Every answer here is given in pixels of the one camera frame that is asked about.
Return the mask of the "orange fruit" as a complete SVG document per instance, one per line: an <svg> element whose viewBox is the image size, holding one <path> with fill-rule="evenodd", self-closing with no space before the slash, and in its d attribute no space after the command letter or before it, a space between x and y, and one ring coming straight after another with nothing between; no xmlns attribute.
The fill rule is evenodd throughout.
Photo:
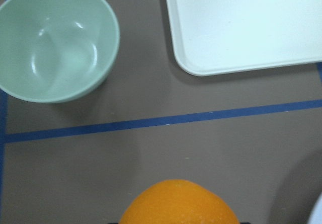
<svg viewBox="0 0 322 224"><path fill-rule="evenodd" d="M119 223L239 223L216 194L188 180L158 182L139 194Z"/></svg>

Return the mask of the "white ceramic plate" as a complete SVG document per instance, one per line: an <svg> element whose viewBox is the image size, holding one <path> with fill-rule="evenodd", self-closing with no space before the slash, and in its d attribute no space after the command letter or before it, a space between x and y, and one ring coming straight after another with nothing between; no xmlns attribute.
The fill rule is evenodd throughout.
<svg viewBox="0 0 322 224"><path fill-rule="evenodd" d="M322 194L316 200L307 224L322 224Z"/></svg>

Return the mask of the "cream bear tray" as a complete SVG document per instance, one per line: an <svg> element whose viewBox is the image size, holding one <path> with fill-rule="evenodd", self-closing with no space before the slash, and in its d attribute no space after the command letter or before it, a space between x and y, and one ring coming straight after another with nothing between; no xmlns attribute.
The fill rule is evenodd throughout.
<svg viewBox="0 0 322 224"><path fill-rule="evenodd" d="M194 76L321 62L321 0L166 0L175 59Z"/></svg>

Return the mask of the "light green bowl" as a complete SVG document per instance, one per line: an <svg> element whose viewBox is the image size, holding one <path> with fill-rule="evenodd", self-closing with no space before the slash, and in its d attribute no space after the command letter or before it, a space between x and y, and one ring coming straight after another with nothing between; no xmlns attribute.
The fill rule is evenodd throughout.
<svg viewBox="0 0 322 224"><path fill-rule="evenodd" d="M35 103L81 98L107 78L119 45L119 23L105 0L6 0L1 89Z"/></svg>

